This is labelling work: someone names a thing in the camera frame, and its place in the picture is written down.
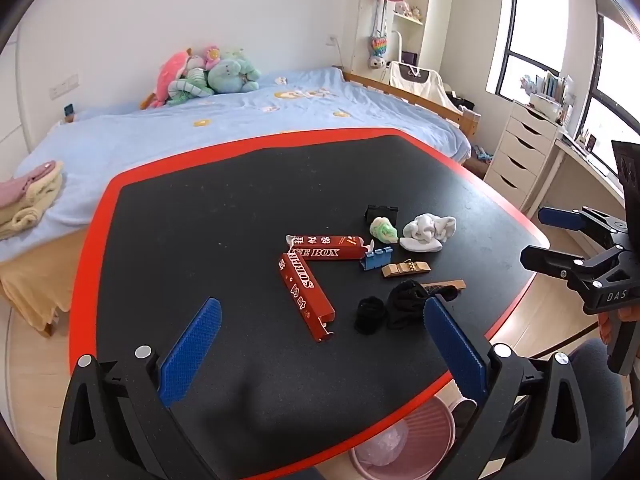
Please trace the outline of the wooden clothespin brown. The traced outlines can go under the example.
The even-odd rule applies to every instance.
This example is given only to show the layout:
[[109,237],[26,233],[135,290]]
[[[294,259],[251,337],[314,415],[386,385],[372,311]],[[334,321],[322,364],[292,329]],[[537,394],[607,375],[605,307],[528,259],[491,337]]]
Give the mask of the wooden clothespin brown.
[[461,292],[462,290],[466,289],[466,284],[463,280],[452,280],[433,283],[422,283],[422,287],[428,292],[436,292],[436,290],[445,287],[453,287],[457,292]]

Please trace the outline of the large black sock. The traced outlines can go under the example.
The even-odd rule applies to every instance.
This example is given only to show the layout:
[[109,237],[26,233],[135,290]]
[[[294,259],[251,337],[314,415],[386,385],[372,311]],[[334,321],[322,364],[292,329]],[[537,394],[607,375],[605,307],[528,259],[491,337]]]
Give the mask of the large black sock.
[[457,298],[459,292],[453,287],[428,292],[417,281],[401,282],[392,289],[387,298],[385,327],[388,330],[410,330],[410,332],[423,330],[426,300],[436,295],[452,301]]

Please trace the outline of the small black sock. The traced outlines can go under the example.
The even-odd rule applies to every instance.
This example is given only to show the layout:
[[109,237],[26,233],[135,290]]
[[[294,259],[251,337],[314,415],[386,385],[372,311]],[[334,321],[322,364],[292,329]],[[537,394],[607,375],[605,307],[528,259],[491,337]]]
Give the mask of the small black sock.
[[354,330],[360,335],[376,334],[385,325],[385,304],[375,296],[363,298],[359,301]]

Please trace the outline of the white tissue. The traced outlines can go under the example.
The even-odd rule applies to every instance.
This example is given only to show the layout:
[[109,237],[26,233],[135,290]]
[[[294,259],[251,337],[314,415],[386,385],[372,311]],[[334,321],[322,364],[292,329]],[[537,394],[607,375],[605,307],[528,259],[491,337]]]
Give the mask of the white tissue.
[[457,220],[434,214],[419,214],[402,229],[399,245],[408,252],[440,252],[454,236]]

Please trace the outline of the red surprise box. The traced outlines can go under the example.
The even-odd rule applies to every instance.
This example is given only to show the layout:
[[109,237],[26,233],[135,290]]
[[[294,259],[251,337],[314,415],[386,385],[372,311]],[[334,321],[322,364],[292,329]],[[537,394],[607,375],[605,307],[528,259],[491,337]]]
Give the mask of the red surprise box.
[[296,310],[315,342],[330,338],[328,325],[335,310],[312,274],[307,263],[296,252],[284,252],[278,262],[279,272]]
[[292,235],[285,237],[290,252],[305,260],[361,260],[374,245],[360,236]]

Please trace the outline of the pink trash bin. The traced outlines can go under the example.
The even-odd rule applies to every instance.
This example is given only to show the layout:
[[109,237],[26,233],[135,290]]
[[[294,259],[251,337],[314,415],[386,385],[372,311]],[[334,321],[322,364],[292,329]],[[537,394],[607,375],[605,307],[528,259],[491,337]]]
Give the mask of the pink trash bin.
[[456,442],[454,413],[463,417],[477,404],[467,398],[447,405],[437,396],[407,417],[349,451],[349,458],[366,479],[427,479]]

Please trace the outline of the white desk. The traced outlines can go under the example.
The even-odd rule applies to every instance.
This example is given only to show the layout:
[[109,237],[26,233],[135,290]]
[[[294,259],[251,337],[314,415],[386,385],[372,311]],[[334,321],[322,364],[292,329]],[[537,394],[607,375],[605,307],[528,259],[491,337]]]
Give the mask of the white desk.
[[532,190],[522,206],[528,218],[540,207],[580,209],[588,206],[623,218],[623,192],[597,170],[590,158],[582,157],[564,139],[556,139]]

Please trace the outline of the white drawer cabinet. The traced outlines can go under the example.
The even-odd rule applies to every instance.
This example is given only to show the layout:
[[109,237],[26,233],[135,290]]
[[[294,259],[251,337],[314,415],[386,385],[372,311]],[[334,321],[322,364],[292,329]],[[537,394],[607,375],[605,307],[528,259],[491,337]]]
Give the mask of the white drawer cabinet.
[[514,101],[484,181],[520,211],[552,151],[560,126],[528,105]]

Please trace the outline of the blue binder clip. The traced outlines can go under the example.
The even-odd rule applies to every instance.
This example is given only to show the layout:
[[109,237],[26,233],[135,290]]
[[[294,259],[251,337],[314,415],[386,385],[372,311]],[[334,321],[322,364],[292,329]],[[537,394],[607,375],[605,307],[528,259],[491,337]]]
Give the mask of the blue binder clip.
[[360,260],[361,266],[365,271],[381,269],[392,262],[393,248],[383,247],[373,249],[367,252]]

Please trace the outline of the green white crumpled paper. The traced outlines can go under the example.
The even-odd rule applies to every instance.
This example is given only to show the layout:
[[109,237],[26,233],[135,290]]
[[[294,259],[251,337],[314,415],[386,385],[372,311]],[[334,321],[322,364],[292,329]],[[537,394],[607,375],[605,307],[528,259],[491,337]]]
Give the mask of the green white crumpled paper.
[[376,238],[383,244],[398,243],[397,229],[393,226],[393,223],[389,218],[374,218],[369,226],[369,231],[374,238]]

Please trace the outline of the bed with blue sheet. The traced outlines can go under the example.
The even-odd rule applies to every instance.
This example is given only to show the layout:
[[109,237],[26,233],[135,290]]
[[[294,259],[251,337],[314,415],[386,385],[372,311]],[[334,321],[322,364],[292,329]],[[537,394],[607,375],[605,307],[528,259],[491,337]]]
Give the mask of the bed with blue sheet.
[[36,332],[70,310],[84,240],[100,198],[115,176],[197,148],[295,131],[337,128],[405,131],[455,162],[471,155],[462,129],[425,107],[354,84],[337,68],[262,78],[256,91],[138,110],[87,110],[57,124],[14,174],[54,160],[60,192],[41,220],[1,243],[1,293]]

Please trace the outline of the black binder clip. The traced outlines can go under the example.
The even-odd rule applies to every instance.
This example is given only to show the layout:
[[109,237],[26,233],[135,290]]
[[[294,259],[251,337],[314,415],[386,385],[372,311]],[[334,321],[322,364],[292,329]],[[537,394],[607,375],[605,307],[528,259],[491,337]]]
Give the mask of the black binder clip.
[[366,226],[370,226],[376,218],[386,218],[390,220],[392,226],[396,226],[398,208],[396,206],[369,205],[363,215]]

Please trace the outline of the red edged black table mat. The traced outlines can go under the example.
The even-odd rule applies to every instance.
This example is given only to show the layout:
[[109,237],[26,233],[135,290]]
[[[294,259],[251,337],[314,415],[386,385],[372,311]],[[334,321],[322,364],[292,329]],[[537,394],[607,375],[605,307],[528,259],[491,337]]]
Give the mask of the red edged black table mat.
[[486,335],[532,282],[520,261],[547,239],[448,157],[397,130],[261,136],[165,158],[108,185],[81,253],[70,310],[72,358],[167,351],[205,300],[220,332],[172,411],[220,478],[267,479],[341,454],[393,425],[448,382],[425,330],[354,330],[357,306],[394,281],[356,261],[316,261],[330,338],[312,338],[278,262],[295,235],[366,236],[367,206],[400,222],[457,221],[428,257],[432,282],[464,281],[454,303]]

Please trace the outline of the white tote bag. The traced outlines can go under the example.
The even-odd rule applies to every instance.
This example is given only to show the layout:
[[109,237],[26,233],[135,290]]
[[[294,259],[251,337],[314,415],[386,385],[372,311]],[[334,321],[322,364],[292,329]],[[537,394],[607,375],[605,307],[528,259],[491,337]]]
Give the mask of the white tote bag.
[[399,90],[404,90],[420,98],[427,99],[443,107],[462,114],[447,96],[442,77],[436,70],[426,70],[397,61],[389,62],[388,83]]

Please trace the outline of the folded cream pink blankets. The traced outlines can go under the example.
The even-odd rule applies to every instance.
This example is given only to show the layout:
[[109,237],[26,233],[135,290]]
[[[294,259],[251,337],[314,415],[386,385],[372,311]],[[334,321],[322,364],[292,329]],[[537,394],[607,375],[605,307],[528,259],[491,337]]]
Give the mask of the folded cream pink blankets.
[[1,238],[17,236],[36,226],[63,185],[63,163],[50,160],[24,176],[1,183]]

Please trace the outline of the white bookshelf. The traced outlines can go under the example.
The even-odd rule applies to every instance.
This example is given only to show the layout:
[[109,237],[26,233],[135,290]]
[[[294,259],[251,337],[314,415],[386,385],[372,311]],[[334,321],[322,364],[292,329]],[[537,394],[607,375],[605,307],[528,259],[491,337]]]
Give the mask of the white bookshelf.
[[387,78],[384,68],[371,66],[371,36],[385,32],[387,61],[402,61],[439,70],[444,57],[452,0],[355,0],[356,14],[346,34],[349,52],[343,65],[373,79]]

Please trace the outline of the rainbow hanging plush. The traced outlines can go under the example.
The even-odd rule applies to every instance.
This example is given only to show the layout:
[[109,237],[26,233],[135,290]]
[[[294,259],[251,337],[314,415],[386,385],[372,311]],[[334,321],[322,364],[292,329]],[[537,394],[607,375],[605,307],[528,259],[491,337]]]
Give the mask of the rainbow hanging plush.
[[372,32],[369,39],[369,67],[371,70],[378,70],[384,66],[386,51],[386,1],[376,0]]

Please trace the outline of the striped green plush toy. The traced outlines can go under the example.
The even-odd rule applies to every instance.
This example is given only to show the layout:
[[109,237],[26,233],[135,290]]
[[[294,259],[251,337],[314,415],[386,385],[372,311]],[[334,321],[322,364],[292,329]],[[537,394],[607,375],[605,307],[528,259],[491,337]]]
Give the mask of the striped green plush toy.
[[205,70],[191,68],[185,77],[181,77],[168,84],[168,105],[183,104],[190,99],[208,98],[214,94],[209,88]]

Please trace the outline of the pink plush toy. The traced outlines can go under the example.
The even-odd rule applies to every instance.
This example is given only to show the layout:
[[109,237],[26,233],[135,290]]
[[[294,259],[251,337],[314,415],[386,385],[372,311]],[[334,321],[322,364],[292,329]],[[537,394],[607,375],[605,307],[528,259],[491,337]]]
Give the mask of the pink plush toy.
[[189,48],[179,51],[168,58],[160,68],[154,91],[140,103],[140,110],[161,107],[167,102],[169,99],[169,85],[182,76],[191,55],[192,49]]

